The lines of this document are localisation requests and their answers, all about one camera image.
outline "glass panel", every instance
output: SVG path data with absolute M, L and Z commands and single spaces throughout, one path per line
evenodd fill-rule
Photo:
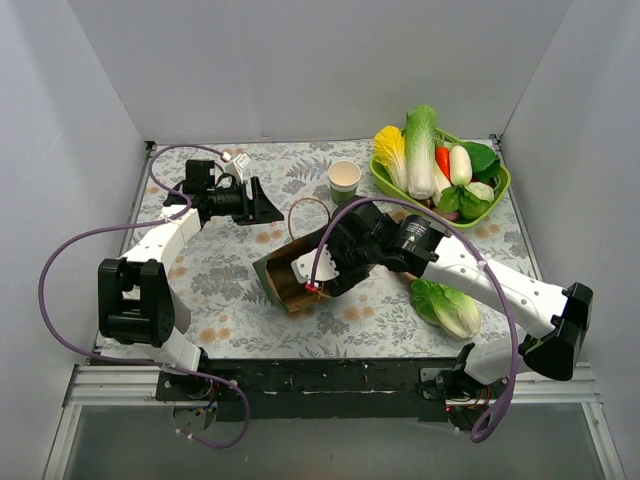
M 84 407 L 65 478 L 604 478 L 580 405 L 514 405 L 481 445 L 407 419 L 259 420 L 216 452 L 177 435 L 171 416 Z M 222 441 L 238 428 L 214 424 L 205 435 Z

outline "red pepper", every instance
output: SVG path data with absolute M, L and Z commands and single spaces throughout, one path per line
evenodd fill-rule
M 447 180 L 451 181 L 451 166 L 449 164 L 449 149 L 447 147 L 436 148 L 436 163 L 447 177 Z

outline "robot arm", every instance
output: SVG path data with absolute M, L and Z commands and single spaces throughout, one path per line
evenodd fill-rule
M 242 168 L 248 163 L 244 157 L 240 157 L 238 167 L 220 177 L 231 180 L 228 187 L 220 187 L 220 181 L 215 184 L 213 161 L 188 160 L 186 178 L 175 189 L 181 187 L 191 198 L 192 208 L 180 218 L 151 229 L 122 257 L 103 260 L 98 268 L 98 303 L 104 337 L 135 345 L 157 362 L 198 369 L 204 352 L 184 336 L 191 314 L 171 290 L 166 272 L 212 216 L 231 215 L 238 225 L 284 219 L 265 196 L 257 177 L 248 182 L 240 180 Z M 183 198 L 169 195 L 160 218 L 180 212 L 184 203 Z
M 291 266 L 298 282 L 305 283 L 316 250 Z M 394 222 L 372 203 L 349 212 L 336 226 L 322 252 L 316 279 L 325 292 L 339 296 L 369 276 L 373 265 L 394 272 L 457 288 L 476 300 L 502 311 L 493 284 L 457 239 L 422 217 L 411 215 Z M 520 370 L 534 370 L 556 380 L 569 380 L 589 327 L 593 292 L 576 283 L 568 289 L 522 275 L 493 260 L 487 263 L 502 285 L 517 323 L 525 330 L 519 353 Z M 506 377 L 511 362 L 508 337 L 482 346 L 467 345 L 456 367 L 433 380 L 436 394 L 445 398 L 475 393 Z

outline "paper cup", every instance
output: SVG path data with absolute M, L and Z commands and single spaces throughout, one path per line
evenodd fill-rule
M 331 198 L 336 205 L 356 194 L 361 176 L 360 167 L 349 160 L 341 160 L 329 167 Z

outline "spinach leaf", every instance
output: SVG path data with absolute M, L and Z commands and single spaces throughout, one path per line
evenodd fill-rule
M 500 172 L 500 160 L 496 159 L 495 162 L 493 162 L 491 165 L 489 165 L 487 168 L 485 168 L 481 172 L 474 172 L 474 175 L 482 183 L 489 183 L 489 180 L 491 180 L 493 177 L 498 175 L 499 172 Z
M 442 213 L 453 213 L 460 204 L 460 188 L 452 185 L 442 191 L 442 197 L 438 204 L 438 209 Z
M 478 173 L 489 168 L 494 162 L 499 162 L 493 148 L 480 143 L 465 142 L 462 144 L 471 158 L 471 170 L 478 178 Z

